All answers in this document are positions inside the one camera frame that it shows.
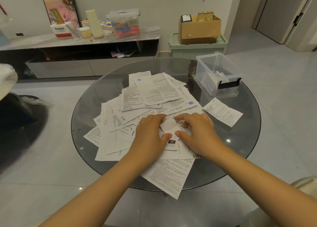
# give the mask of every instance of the round glass table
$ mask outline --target round glass table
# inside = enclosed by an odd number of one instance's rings
[[[151,71],[151,74],[154,75],[165,72],[175,79],[187,83],[186,87],[200,105],[206,105],[209,100],[191,78],[195,66],[196,60],[186,58],[151,58],[124,65],[95,81],[79,99],[72,117],[73,142],[82,159],[101,175],[117,163],[115,161],[95,161],[98,147],[83,136],[96,126],[93,119],[100,115],[101,103],[119,96],[122,88],[129,86],[129,74],[131,73]],[[238,91],[239,94],[236,97],[221,99],[224,104],[243,113],[232,128],[210,114],[208,115],[214,121],[215,131],[222,141],[242,157],[247,158],[256,145],[260,134],[261,115],[256,99],[243,82],[240,83]],[[225,172],[207,159],[196,159],[183,189],[200,187],[225,175]],[[141,176],[130,187],[161,191]]]

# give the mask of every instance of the light green container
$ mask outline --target light green container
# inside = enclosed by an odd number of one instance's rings
[[[196,59],[197,56],[201,55],[224,53],[228,41],[224,36],[220,36],[216,43],[182,45],[178,33],[173,33],[169,44],[172,57]]]

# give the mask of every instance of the door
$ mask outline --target door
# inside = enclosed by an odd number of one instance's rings
[[[307,0],[263,0],[265,2],[256,30],[283,44],[293,27],[293,22]]]
[[[308,0],[285,45],[294,51],[312,51],[317,47],[317,0]]]

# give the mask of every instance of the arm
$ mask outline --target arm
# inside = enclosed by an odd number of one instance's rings
[[[208,116],[187,113],[174,117],[192,126],[192,136],[176,135],[194,151],[225,171],[280,227],[317,226],[317,200],[285,183],[227,147]]]
[[[129,152],[40,227],[102,226],[129,185],[158,159],[172,137],[172,134],[164,134],[159,138],[159,124],[165,116],[158,114],[141,119]]]

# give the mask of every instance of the gray drawer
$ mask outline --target gray drawer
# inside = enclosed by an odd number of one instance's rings
[[[95,76],[103,76],[118,67],[131,62],[136,62],[139,60],[149,59],[153,57],[124,57],[124,58],[112,58],[112,59],[94,59],[88,60],[91,69]]]
[[[25,63],[37,78],[93,76],[88,60]]]

